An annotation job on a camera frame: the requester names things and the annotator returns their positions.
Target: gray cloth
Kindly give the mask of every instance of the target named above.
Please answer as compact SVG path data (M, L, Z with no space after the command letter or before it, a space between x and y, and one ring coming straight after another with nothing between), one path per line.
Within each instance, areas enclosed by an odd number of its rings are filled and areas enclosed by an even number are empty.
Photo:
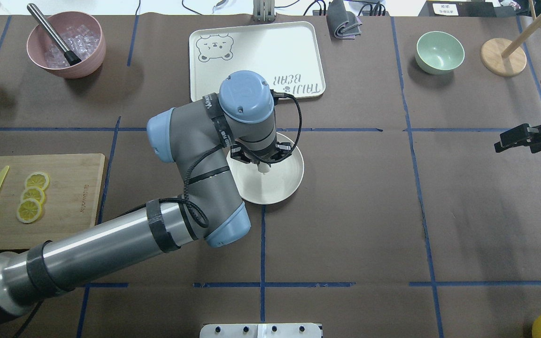
M329 29L336 38L354 39L361 34L363 23L350 11L346 11L343 0L333 0L327 10Z

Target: bear drawing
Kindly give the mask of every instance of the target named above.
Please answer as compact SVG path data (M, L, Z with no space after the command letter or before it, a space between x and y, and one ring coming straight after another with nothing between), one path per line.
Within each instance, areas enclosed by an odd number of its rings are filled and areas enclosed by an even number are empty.
M215 36L201 36L195 46L200 51L198 60L208 62L210 59L231 60L233 39L228 34Z

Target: white plate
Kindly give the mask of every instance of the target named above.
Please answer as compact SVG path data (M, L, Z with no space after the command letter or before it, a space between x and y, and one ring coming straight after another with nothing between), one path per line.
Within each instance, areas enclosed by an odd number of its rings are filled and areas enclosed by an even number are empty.
M277 133L277 141L291 142L291 139ZM272 205L290 197L302 183L304 176L304 160L299 148L295 148L287 159L271 165L266 174L258 172L253 163L242 163L227 154L227 162L239 195L246 201L257 205Z
M221 82L238 70L262 75L270 88L296 98L325 91L314 26L309 22L199 30L189 36L191 100L218 92Z

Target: cable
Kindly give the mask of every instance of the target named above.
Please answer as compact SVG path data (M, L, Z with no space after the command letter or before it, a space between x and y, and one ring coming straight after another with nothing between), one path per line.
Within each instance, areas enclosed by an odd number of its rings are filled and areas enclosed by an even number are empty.
M198 11L194 11L193 9L191 9L191 8L189 8L189 7L187 7L187 6L185 6L185 0L181 0L181 4L183 5L183 8L188 9L188 10L190 10L190 11L196 13L196 14L203 15L202 13L200 13L200 12L198 12Z
M299 117L298 135L296 136L296 140L294 141L294 145L289 150L289 152L285 156L283 156L282 158L279 158L279 160L274 160L274 161L273 160L270 160L270 161L269 160L264 160L264 158L261 158L260 156L254 154L254 152L252 152L251 150L246 148L245 145L243 145L241 142L235 141L235 144L240 146L242 148L243 152L247 153L249 156L252 156L254 158L254 160L258 160L258 161L260 161L262 163L266 163L266 164L279 163L279 162L285 160L286 158L288 158L289 156L291 156L292 152L294 152L294 149L298 145L298 141L300 140L300 134L302 133L302 110L300 109L298 99L296 99L296 97L294 95L287 94L286 92L273 92L273 98L280 98L280 99L290 98L290 99L294 100L294 102L296 103L296 107L298 107L298 117Z
M15 335L13 336L13 338L18 338L22 332L24 332L24 330L26 329L26 327L28 327L28 324L31 323L32 321L32 318L37 314L37 311L39 310L39 308L41 307L41 304L43 304L43 301L40 301L37 303L37 305L35 306L35 308L33 308L32 312L30 315L28 315L28 318L26 318L26 321L24 321L24 324L22 324L22 326L18 329L18 331L15 333Z
M207 152L204 152L204 154L202 154L197 160L195 160L195 162L191 163L191 165L189 166L189 169L187 169L187 173L185 175L185 180L183 180L183 198L186 200L186 201L189 201L189 191L188 191L188 188L189 188L189 180L191 180L191 173L193 172L193 169L195 169L195 167L200 164L201 161L204 160L204 158L210 156L211 154L214 154L215 152L217 152L218 150L221 150L223 148L223 145L222 144L219 144L217 145L216 147L208 150ZM193 213L193 208L191 207L191 205L187 204L187 210L189 210L189 214L191 215L191 217L193 217L193 219L195 220L195 222L197 224L199 224L201 227L204 227L204 228L207 228L208 227L208 224L206 224L206 226L200 224L200 221L198 221L197 217L195 216L195 214ZM198 210L198 213L200 213L200 215L202 215L202 218L205 218L206 215L200 210Z
M369 16L385 16L385 6L384 4L382 4L381 2L366 2L366 1L355 1L355 0L346 0L346 1L350 1L350 2L362 2L362 3L365 3L361 8L360 8L360 11L358 11L358 16L360 16L365 7L369 6Z
M318 3L318 6L320 6L321 2L323 3L323 8L321 8L319 10L318 15L327 15L327 4L325 3L324 0L315 0L312 4L309 4L309 6L304 11L304 14L302 14L302 15L306 15L306 13L310 9L310 7L312 7L314 4Z
M291 4L287 5L287 6L279 6L279 7L275 6L275 9L277 9L277 8L287 8L289 6L293 6L293 5L297 4L298 2L300 2L300 0L296 0L294 3L291 3Z
M185 180L183 180L183 198L182 199L179 197L167 197L165 199L160 199L161 203L183 203L187 207L187 210L189 211L189 214L191 215L193 220L200 227L204 229L208 228L208 226L210 225L210 222L208 221L208 217L204 213L204 210L202 210L197 204L189 200L189 180L191 180L191 173L193 172L193 169L195 169L195 167L197 167L197 165L200 164L201 161L203 161L206 157L210 156L211 154L214 154L216 151L222 148L223 146L219 144L216 147L204 152L204 154L200 155L199 158L197 158L193 163L191 163L191 165L189 166L189 169L187 169L187 172L185 174ZM146 205L144 204L140 206L136 206L131 210L123 212L118 217L124 216L126 214L130 214L131 212L135 212L137 210L141 210L145 207Z

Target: round wooden base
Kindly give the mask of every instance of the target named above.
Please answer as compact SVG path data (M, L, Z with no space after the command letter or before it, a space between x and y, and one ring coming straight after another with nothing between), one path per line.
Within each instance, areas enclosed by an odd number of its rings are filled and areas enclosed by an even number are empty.
M526 68L527 57L521 47L508 57L502 58L502 52L508 47L512 41L507 38L493 38L487 41L481 47L481 62L491 70L494 74L501 77L513 77L519 74Z

